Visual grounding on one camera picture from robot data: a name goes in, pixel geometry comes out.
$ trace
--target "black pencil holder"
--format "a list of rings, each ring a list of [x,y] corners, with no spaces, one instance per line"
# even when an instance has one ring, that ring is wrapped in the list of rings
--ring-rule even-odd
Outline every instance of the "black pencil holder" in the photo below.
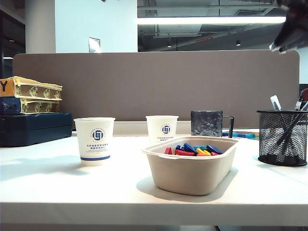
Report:
[[[307,164],[308,111],[260,113],[259,161],[280,166]]]

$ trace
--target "yellow block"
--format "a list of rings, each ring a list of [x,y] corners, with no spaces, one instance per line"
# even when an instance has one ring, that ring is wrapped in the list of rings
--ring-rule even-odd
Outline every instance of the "yellow block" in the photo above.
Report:
[[[15,95],[14,80],[11,78],[0,79],[0,97],[14,96],[14,95]]]
[[[197,152],[204,155],[211,155],[211,153],[209,153],[207,150],[201,150],[201,148],[197,148]]]

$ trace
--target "stacked box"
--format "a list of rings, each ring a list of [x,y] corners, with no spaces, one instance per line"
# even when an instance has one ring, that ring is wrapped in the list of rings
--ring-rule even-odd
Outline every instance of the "stacked box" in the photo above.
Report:
[[[72,116],[60,113],[62,86],[13,76],[0,79],[0,146],[70,137]]]
[[[56,113],[62,86],[13,76],[0,79],[0,114]]]

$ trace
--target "mug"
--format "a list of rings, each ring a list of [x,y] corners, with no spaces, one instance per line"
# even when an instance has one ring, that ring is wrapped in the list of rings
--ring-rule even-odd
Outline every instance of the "mug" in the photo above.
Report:
[[[229,138],[232,138],[234,117],[218,111],[191,111],[192,136],[222,137],[222,119],[229,118]]]

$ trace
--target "gray partition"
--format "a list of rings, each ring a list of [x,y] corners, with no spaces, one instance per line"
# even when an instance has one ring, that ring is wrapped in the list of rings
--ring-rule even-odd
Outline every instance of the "gray partition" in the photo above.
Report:
[[[13,73],[63,86],[61,109],[73,118],[117,121],[191,110],[223,110],[235,127],[258,127],[258,109],[285,109],[298,97],[299,56],[270,51],[19,54]]]

